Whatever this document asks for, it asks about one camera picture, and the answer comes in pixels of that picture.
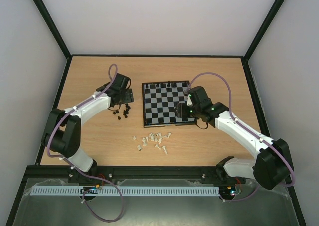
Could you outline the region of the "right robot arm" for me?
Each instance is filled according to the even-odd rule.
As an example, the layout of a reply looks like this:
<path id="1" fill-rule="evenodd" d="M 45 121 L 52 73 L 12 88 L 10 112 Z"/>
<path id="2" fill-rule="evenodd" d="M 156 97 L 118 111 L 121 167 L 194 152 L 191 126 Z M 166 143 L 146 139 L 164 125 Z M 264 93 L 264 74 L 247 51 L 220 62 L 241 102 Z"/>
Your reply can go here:
<path id="1" fill-rule="evenodd" d="M 178 103 L 174 110 L 178 118 L 200 119 L 226 133 L 252 155 L 252 160 L 228 157 L 219 162 L 217 176 L 221 181 L 254 179 L 271 190 L 292 175 L 291 155 L 284 140 L 273 140 L 254 130 L 223 103 L 213 103 L 202 86 L 190 89 L 187 102 Z"/>

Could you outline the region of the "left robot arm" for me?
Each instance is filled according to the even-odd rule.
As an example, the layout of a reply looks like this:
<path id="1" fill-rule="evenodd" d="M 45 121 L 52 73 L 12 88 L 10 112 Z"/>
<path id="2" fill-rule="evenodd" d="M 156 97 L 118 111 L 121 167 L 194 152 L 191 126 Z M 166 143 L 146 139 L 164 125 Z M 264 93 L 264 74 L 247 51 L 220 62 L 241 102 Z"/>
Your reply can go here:
<path id="1" fill-rule="evenodd" d="M 88 181 L 99 180 L 97 162 L 80 147 L 81 127 L 101 111 L 133 102 L 130 86 L 129 77 L 116 73 L 110 82 L 98 87 L 82 102 L 63 110 L 53 109 L 41 139 L 48 157 L 66 162 L 73 177 L 81 175 Z"/>

